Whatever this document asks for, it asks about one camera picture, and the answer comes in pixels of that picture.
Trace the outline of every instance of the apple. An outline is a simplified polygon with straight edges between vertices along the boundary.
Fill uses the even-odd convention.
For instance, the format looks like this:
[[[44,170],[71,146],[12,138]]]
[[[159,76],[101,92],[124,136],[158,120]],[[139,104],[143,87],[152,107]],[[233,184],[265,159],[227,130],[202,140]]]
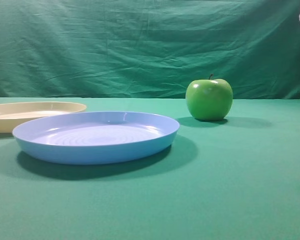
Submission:
[[[220,121],[231,109],[234,95],[230,84],[224,79],[211,79],[212,76],[194,80],[186,89],[186,105],[197,120]]]

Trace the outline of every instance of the yellow plate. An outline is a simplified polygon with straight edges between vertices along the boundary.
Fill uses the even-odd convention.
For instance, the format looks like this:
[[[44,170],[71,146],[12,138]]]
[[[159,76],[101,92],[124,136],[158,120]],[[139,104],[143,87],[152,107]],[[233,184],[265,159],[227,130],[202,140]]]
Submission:
[[[0,133],[27,121],[60,114],[84,112],[87,106],[75,102],[38,101],[0,104]]]

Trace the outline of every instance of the green backdrop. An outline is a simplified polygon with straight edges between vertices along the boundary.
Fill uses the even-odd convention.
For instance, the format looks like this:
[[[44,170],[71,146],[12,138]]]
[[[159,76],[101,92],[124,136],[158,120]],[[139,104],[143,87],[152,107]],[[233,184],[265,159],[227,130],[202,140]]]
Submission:
[[[300,0],[0,0],[0,97],[300,98]]]

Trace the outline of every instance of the plate rim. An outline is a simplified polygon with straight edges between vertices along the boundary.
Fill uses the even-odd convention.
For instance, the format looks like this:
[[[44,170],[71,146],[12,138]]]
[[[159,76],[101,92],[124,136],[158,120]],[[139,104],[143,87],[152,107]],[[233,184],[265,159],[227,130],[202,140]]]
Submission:
[[[25,140],[22,139],[20,137],[17,137],[15,134],[15,131],[17,130],[17,128],[22,127],[23,125],[27,125],[29,123],[29,121],[21,123],[20,125],[16,126],[13,130],[12,130],[12,135],[16,140],[20,140],[26,143],[30,143],[30,144],[35,144],[35,145],[40,145],[40,146],[49,146],[49,147],[55,147],[55,148],[91,148],[91,147],[99,147],[99,148],[106,148],[106,147],[113,147],[113,146],[122,146],[122,145],[130,145],[130,144],[136,144],[136,143],[142,143],[142,142],[148,142],[148,141],[152,141],[152,140],[156,140],[159,138],[164,138],[167,137],[169,135],[175,134],[179,129],[180,129],[180,123],[169,116],[165,116],[165,115],[161,115],[161,114],[157,114],[157,113],[150,113],[150,112],[141,112],[141,111],[116,111],[116,110],[112,110],[112,111],[86,111],[86,112],[74,112],[74,113],[68,113],[68,114],[62,114],[62,115],[54,115],[54,116],[46,116],[46,117],[41,117],[41,118],[37,118],[34,120],[31,120],[31,122],[33,121],[41,121],[42,119],[46,119],[46,118],[55,118],[55,117],[60,117],[60,116],[65,116],[65,115],[80,115],[80,114],[93,114],[93,113],[135,113],[135,114],[146,114],[146,115],[154,115],[154,116],[159,116],[159,117],[164,117],[167,118],[169,120],[174,121],[175,123],[177,123],[177,127],[175,130],[173,130],[172,132],[169,132],[168,134],[165,134],[163,136],[159,136],[156,138],[152,138],[152,139],[147,139],[147,140],[141,140],[141,141],[134,141],[134,142],[126,142],[126,143],[116,143],[116,144],[107,144],[107,145],[58,145],[58,144],[45,144],[45,143],[39,143],[39,142],[33,142],[30,140]]]

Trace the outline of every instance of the green fabric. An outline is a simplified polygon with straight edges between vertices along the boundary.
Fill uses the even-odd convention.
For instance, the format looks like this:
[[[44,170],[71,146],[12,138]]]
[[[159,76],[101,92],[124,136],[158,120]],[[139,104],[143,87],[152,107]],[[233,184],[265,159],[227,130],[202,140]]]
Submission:
[[[0,0],[0,97],[300,98],[300,0]]]
[[[181,126],[158,155],[88,167],[0,134],[0,240],[300,240],[300,99],[236,99],[221,124],[192,119],[184,99],[62,100]]]

